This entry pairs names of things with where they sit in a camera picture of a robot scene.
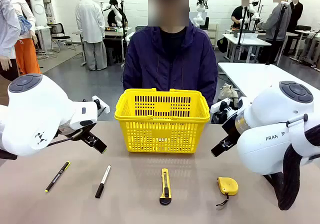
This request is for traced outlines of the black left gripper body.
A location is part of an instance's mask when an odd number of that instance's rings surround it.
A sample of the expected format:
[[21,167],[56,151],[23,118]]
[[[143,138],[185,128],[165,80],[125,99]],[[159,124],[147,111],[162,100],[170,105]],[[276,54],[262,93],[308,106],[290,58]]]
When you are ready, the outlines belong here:
[[96,126],[96,124],[97,123],[89,124],[77,130],[73,130],[66,126],[60,126],[57,130],[57,136],[65,136],[71,141],[96,141],[97,137],[91,133],[91,130]]

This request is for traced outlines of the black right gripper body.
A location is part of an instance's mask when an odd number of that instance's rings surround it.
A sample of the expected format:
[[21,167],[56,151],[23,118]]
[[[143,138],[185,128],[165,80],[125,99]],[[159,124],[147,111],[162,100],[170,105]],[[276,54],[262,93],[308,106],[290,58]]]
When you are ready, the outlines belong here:
[[224,145],[236,145],[241,134],[236,128],[236,118],[230,117],[222,125],[222,128],[227,133],[227,136],[223,139]]

